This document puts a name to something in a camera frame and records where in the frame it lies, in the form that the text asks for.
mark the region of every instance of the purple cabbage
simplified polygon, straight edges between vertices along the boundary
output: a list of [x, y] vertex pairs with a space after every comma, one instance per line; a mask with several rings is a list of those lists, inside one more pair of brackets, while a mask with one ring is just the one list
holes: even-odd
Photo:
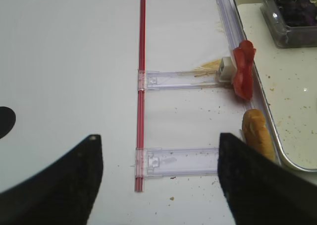
[[310, 0], [274, 0], [290, 27], [317, 26], [317, 7]]

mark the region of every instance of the red tomato slice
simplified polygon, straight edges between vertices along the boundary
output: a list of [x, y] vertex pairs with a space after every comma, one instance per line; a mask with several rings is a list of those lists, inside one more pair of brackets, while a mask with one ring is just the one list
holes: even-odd
[[253, 94], [252, 65], [256, 49], [248, 41], [242, 41], [238, 48], [233, 50], [237, 64], [237, 73], [233, 78], [235, 93], [245, 100], [250, 100]]

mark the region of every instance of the hot dog bun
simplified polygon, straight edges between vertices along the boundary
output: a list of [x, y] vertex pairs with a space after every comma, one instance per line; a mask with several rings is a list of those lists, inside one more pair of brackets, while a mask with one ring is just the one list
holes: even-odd
[[275, 153], [265, 118], [260, 110], [248, 110], [243, 115], [242, 131], [246, 142], [256, 151], [271, 161], [275, 161]]

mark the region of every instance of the plastic container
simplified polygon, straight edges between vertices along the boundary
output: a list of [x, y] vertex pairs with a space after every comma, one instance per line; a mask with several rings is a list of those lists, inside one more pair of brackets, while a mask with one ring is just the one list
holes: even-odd
[[317, 47], [317, 26], [288, 26], [274, 0], [262, 0], [261, 11], [279, 48]]

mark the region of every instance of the transparent plastic clip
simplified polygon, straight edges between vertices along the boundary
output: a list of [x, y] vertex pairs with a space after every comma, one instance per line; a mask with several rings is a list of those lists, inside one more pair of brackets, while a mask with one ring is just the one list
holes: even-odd
[[136, 178], [217, 173], [218, 148], [137, 149]]
[[231, 87], [220, 82], [217, 70], [192, 71], [139, 71], [138, 90], [193, 89], [205, 87]]
[[240, 25], [230, 0], [216, 0], [220, 18], [226, 33], [230, 50], [239, 46], [244, 40]]

